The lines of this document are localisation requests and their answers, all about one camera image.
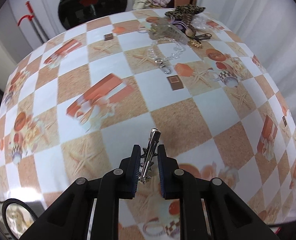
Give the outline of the checkered orange tablecloth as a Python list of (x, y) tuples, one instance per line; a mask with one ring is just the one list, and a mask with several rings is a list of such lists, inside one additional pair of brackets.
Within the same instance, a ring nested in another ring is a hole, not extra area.
[(20, 239), (77, 178), (102, 177), (151, 129), (182, 170), (220, 178), (282, 238), (296, 198), (296, 125), (256, 55), (209, 13), (210, 39), (152, 40), (164, 9), (105, 16), (50, 39), (9, 75), (0, 107), (3, 212)]

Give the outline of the red handled mop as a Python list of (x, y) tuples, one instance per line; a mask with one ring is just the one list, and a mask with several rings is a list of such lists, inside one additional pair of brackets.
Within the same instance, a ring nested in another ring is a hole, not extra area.
[(24, 19), (27, 19), (28, 22), (31, 24), (35, 34), (37, 35), (38, 39), (40, 40), (41, 43), (45, 43), (49, 40), (49, 36), (43, 29), (42, 25), (40, 24), (40, 21), (35, 15), (35, 12), (33, 10), (33, 7), (31, 6), (30, 1), (27, 1), (25, 3), (29, 14), (23, 15), (18, 21), (17, 21), (17, 26), (19, 27)]

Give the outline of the white washing machine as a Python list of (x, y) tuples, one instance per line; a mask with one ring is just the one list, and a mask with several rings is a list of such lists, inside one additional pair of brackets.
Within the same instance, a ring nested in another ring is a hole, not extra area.
[(133, 0), (42, 0), (56, 34), (82, 23), (132, 9)]

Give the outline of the clear plastic hair claw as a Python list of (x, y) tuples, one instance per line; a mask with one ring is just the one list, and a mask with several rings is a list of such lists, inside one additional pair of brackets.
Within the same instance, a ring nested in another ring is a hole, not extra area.
[(167, 37), (184, 45), (187, 45), (189, 42), (189, 38), (181, 30), (171, 24), (151, 24), (148, 34), (152, 40)]

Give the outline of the silver metal hair clip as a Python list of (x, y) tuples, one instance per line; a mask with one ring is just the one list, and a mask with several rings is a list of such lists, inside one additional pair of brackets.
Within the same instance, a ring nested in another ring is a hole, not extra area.
[(143, 148), (143, 154), (141, 155), (143, 161), (140, 163), (139, 168), (139, 180), (142, 184), (145, 184), (151, 178), (148, 172), (152, 170), (151, 167), (154, 164), (153, 157), (158, 155), (155, 151), (159, 144), (160, 136), (161, 132), (159, 129), (151, 129), (147, 148)]

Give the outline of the leopard print bow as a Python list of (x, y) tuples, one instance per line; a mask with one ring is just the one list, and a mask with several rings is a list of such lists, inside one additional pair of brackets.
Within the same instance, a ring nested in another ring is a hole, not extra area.
[(182, 23), (186, 29), (193, 30), (192, 20), (195, 15), (203, 12), (206, 8), (193, 4), (179, 5), (174, 10), (165, 13), (165, 16), (171, 20), (172, 24)]

